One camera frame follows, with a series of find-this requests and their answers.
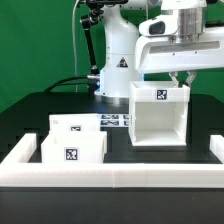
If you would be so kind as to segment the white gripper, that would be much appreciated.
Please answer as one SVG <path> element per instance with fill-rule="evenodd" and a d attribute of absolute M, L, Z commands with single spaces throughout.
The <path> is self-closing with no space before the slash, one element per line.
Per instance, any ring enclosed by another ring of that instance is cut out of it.
<path fill-rule="evenodd" d="M 163 10 L 139 25 L 135 68 L 140 73 L 169 72 L 174 87 L 180 88 L 179 71 L 188 71 L 191 86 L 197 72 L 224 67 L 224 26 L 205 28 L 205 9 Z"/>

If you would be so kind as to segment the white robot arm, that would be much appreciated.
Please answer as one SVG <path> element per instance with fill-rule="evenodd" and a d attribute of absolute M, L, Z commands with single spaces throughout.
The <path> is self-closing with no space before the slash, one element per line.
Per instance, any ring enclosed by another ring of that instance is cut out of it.
<path fill-rule="evenodd" d="M 143 74 L 168 73 L 177 86 L 185 71 L 189 86 L 201 69 L 224 67 L 224 21 L 205 20 L 219 0 L 86 0 L 89 27 L 102 21 L 106 63 L 98 70 L 95 96 L 112 103 L 129 98 L 129 83 Z"/>

